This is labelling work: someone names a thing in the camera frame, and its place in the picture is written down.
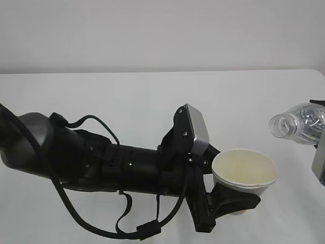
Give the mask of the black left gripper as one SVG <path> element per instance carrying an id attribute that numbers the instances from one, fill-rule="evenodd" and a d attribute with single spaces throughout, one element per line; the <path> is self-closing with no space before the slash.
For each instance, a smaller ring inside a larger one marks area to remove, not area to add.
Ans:
<path id="1" fill-rule="evenodd" d="M 215 219 L 235 212 L 254 209 L 261 201 L 258 195 L 233 190 L 220 183 L 216 183 L 206 196 L 204 175 L 212 173 L 212 162 L 219 153 L 218 149 L 209 144 L 202 156 L 192 153 L 187 155 L 186 202 L 196 232 L 210 233 L 216 225 Z"/>

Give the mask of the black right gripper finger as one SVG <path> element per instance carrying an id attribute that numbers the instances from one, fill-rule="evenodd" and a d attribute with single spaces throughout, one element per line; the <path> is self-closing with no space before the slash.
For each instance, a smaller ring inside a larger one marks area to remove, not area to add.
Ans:
<path id="1" fill-rule="evenodd" d="M 325 107 L 325 100 L 309 100 L 309 103 L 313 106 L 313 107 L 321 107 L 324 108 Z"/>

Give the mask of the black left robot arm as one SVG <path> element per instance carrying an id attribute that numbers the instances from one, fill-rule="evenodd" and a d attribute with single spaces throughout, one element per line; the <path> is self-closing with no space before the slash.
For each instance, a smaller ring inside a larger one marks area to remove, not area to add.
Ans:
<path id="1" fill-rule="evenodd" d="M 204 175 L 212 173 L 218 150 L 209 143 L 202 114 L 189 104 L 179 107 L 173 126 L 157 149 L 120 144 L 111 138 L 80 129 L 81 118 L 68 122 L 58 113 L 14 115 L 1 107 L 1 159 L 12 169 L 52 181 L 72 218 L 84 229 L 112 239 L 143 240 L 161 232 L 186 201 L 197 232 L 209 233 L 216 219 L 255 208 L 257 194 L 216 184 L 207 192 Z M 154 219 L 126 233 L 109 232 L 85 222 L 66 190 L 118 192 L 126 197 L 125 213 L 132 207 L 130 192 L 174 196 L 177 202 L 162 220 Z"/>

